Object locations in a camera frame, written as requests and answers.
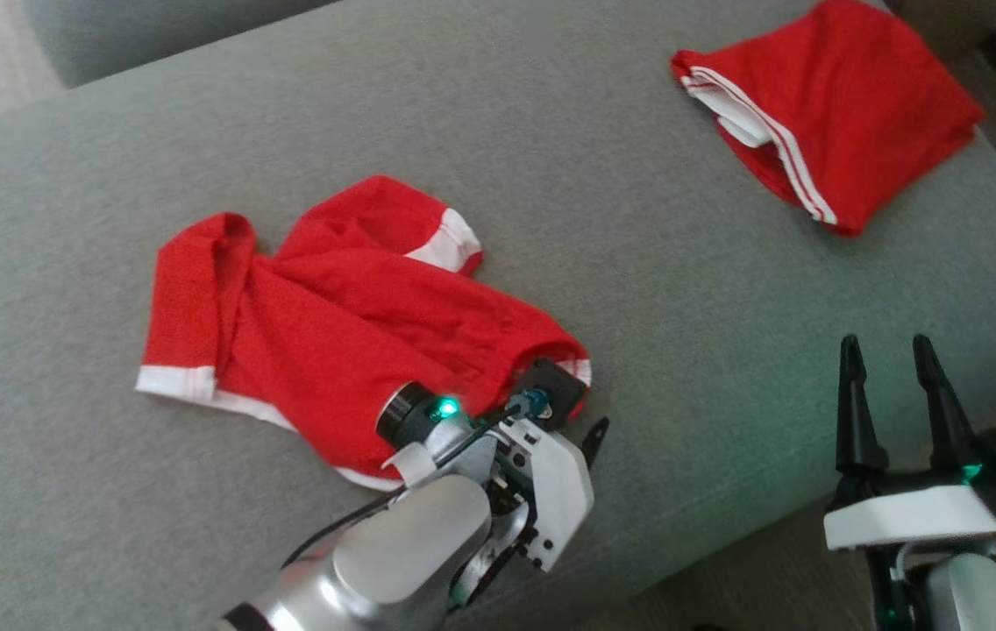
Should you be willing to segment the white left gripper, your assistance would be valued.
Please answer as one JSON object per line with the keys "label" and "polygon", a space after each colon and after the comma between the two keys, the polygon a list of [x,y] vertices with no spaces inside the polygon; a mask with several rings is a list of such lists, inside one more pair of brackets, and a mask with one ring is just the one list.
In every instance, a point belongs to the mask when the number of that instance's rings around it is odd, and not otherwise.
{"label": "white left gripper", "polygon": [[498,467],[506,487],[530,504],[530,533],[517,550],[549,572],[594,507],[590,472],[610,419],[603,416],[581,441],[581,450],[558,432],[524,419],[498,424]]}

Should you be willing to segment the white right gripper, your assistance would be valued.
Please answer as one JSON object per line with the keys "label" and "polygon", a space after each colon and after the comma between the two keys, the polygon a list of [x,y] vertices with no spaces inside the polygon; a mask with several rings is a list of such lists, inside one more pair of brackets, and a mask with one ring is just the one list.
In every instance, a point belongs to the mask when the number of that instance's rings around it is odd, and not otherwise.
{"label": "white right gripper", "polygon": [[865,391],[855,335],[840,344],[836,471],[840,480],[824,515],[832,551],[952,542],[996,535],[996,514],[978,495],[981,470],[970,421],[931,340],[914,336],[916,378],[927,396],[932,471],[888,472]]}

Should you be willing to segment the red shirt with white cuffs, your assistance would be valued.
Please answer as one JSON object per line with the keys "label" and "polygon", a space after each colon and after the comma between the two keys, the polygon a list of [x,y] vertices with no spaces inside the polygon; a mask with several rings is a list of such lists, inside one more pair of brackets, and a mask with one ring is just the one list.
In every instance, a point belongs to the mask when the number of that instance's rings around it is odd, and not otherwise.
{"label": "red shirt with white cuffs", "polygon": [[593,382],[557,321],[473,277],[483,256],[459,212],[385,175],[310,208],[274,254],[217,213],[159,249],[136,388],[289,429],[350,482],[394,490],[375,421],[403,385],[478,415],[538,357]]}

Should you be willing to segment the red basketball jersey white trim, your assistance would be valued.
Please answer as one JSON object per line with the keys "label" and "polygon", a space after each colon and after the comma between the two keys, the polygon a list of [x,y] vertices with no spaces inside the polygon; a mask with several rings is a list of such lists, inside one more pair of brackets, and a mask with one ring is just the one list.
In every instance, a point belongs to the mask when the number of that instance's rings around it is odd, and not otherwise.
{"label": "red basketball jersey white trim", "polygon": [[859,0],[669,65],[764,187],[850,238],[985,116],[918,32]]}

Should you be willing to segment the grey sofa seat cushion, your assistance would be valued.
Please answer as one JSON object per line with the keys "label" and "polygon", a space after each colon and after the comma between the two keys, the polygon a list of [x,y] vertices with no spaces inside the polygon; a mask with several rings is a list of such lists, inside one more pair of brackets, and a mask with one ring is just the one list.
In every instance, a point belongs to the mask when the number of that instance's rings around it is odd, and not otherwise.
{"label": "grey sofa seat cushion", "polygon": [[996,152],[972,141],[839,238],[672,80],[796,0],[342,0],[0,117],[0,631],[201,631],[369,500],[294,432],[137,393],[153,265],[241,212],[277,247],[373,174],[445,200],[479,279],[550,312],[610,418],[595,507],[454,631],[554,631],[835,486],[855,334],[896,467],[929,443],[912,338],[996,400]]}

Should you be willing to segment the grey sofa back cushion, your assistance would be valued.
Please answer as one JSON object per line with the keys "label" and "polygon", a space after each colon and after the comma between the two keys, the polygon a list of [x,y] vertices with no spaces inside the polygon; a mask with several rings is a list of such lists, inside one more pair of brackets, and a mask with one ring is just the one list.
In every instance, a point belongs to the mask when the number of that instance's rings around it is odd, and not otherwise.
{"label": "grey sofa back cushion", "polygon": [[22,0],[67,89],[337,0]]}

